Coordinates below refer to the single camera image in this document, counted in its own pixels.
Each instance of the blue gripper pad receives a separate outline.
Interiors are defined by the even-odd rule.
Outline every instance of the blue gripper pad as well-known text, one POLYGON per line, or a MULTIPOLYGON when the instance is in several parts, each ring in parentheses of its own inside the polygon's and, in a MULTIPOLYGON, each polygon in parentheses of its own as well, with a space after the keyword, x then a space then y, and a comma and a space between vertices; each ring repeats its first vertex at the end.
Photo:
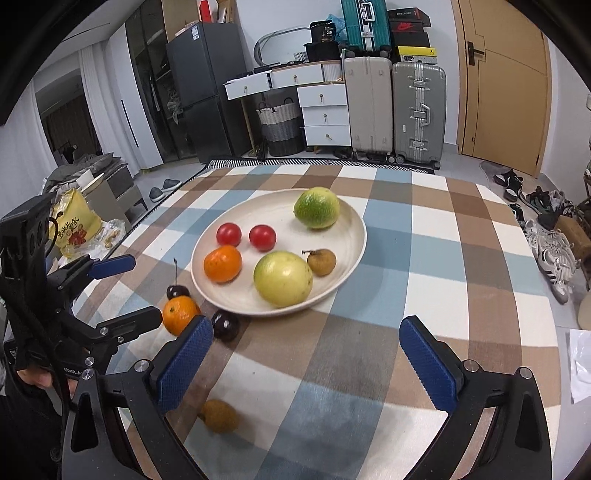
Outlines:
POLYGON ((213 343, 213 324, 206 317, 199 316, 191 321, 198 322, 192 331, 186 330, 173 342, 183 342, 178 351, 168 361, 157 380, 158 408, 162 414, 177 408, 187 391, 195 373, 201 366, 205 355, 213 343))
POLYGON ((444 360, 436 352, 437 343, 440 342, 435 340, 415 316, 407 317, 402 321, 398 334, 400 346, 429 394, 433 405, 436 409, 451 414, 456 409, 457 393, 462 387, 458 382, 462 382, 457 375, 454 376, 450 372, 444 360))

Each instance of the table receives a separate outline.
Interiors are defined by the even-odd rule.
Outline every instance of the table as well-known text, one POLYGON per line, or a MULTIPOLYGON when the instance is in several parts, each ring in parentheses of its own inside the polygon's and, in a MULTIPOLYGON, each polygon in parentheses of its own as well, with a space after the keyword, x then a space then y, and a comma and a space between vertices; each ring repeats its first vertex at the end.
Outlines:
MULTIPOLYGON (((252 196, 324 186, 366 222, 359 267, 331 298, 276 319, 244 319, 218 340, 169 422, 212 479, 404 478, 446 418, 433 408, 398 344, 416 314, 460 359, 485 369, 534 372, 556 445, 560 361, 548 298, 509 207, 487 187, 417 172, 339 165, 220 168, 172 194, 124 241, 133 272, 93 282, 75 305, 95 325, 147 305, 162 307, 173 258, 205 315, 190 260, 204 229, 252 196), (197 419, 207 398, 242 416, 227 435, 197 419)), ((121 348, 111 371, 152 358, 172 337, 161 327, 121 348)), ((482 443, 486 424, 477 428, 482 443)), ((133 423, 129 438, 147 475, 153 466, 133 423)), ((469 471, 473 442, 457 470, 469 471)))

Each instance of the plastic bag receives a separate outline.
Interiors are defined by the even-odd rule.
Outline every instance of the plastic bag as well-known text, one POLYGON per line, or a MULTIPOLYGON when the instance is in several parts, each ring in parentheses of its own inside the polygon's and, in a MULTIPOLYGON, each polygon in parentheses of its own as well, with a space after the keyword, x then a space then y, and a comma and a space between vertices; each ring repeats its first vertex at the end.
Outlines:
POLYGON ((90 256, 93 260, 103 260, 113 248, 123 240, 125 236, 125 222, 123 220, 111 220, 102 222, 96 235, 81 245, 67 245, 61 249, 63 257, 60 259, 60 267, 70 263, 83 255, 90 256))
POLYGON ((349 37, 347 36, 347 25, 345 24, 344 18, 339 18, 330 14, 327 18, 329 22, 335 24, 335 40, 338 43, 349 43, 349 37))
POLYGON ((591 332, 570 331, 570 392, 577 403, 591 396, 591 332))
MULTIPOLYGON (((82 194, 71 189, 59 198, 51 209, 51 216, 59 226, 56 245, 62 250, 67 245, 82 245, 94 237, 101 226, 100 217, 88 208, 82 194)), ((55 226, 49 224, 49 238, 55 235, 55 226)))

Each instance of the shoe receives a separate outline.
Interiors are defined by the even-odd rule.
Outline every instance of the shoe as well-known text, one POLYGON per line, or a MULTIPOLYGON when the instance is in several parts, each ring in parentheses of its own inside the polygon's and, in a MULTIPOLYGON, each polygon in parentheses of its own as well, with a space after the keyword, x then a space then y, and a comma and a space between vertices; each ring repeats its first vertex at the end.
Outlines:
POLYGON ((562 205, 553 213, 545 213, 538 215, 538 223, 543 226, 546 230, 554 230, 556 223, 561 215, 573 216, 574 205, 568 200, 564 200, 562 205))
POLYGON ((543 192, 540 186, 538 186, 534 192, 527 195, 524 195, 523 191, 519 192, 518 195, 522 202, 533 208, 540 215, 554 212, 554 210, 552 210, 552 201, 549 192, 543 192))
POLYGON ((552 210, 555 212, 560 210, 562 207, 566 197, 564 196, 564 192, 559 192, 558 190, 552 190, 550 193, 550 205, 552 210))
POLYGON ((535 225, 535 222, 530 219, 527 220, 525 225, 522 227, 523 233, 525 234, 525 239, 531 248, 531 253, 533 254, 534 258, 538 260, 540 256, 540 242, 538 240, 538 228, 535 225))
POLYGON ((493 177, 493 180, 497 185, 507 188, 509 186, 509 179, 511 178, 517 178, 521 183, 523 183, 523 177, 518 177, 517 174, 513 171, 513 169, 510 169, 505 173, 499 173, 495 175, 493 177))
POLYGON ((154 187, 152 190, 150 190, 150 200, 152 200, 154 203, 163 200, 164 197, 166 197, 166 194, 158 187, 154 187))
POLYGON ((509 207, 513 211, 513 215, 515 215, 515 220, 521 228, 523 228, 525 224, 525 218, 523 217, 523 210, 521 209, 521 205, 519 203, 510 203, 509 207))
POLYGON ((519 199, 519 192, 523 188, 523 179, 517 175, 509 177, 507 181, 507 188, 505 189, 504 197, 512 203, 519 199))
POLYGON ((568 282, 573 278, 576 261, 570 248, 549 247, 540 252, 538 265, 550 280, 552 293, 561 305, 569 300, 568 282))
POLYGON ((172 192, 173 190, 178 189, 180 186, 181 186, 180 180, 166 179, 164 181, 164 185, 162 186, 162 191, 163 192, 172 192))

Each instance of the silver suitcase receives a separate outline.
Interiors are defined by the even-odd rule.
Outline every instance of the silver suitcase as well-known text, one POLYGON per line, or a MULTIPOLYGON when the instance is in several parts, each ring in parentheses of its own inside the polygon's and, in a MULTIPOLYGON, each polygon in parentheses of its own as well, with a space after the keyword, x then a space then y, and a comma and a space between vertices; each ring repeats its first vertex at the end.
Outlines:
POLYGON ((394 83, 395 161, 431 164, 438 170, 446 120, 446 77, 441 67, 399 62, 394 83))

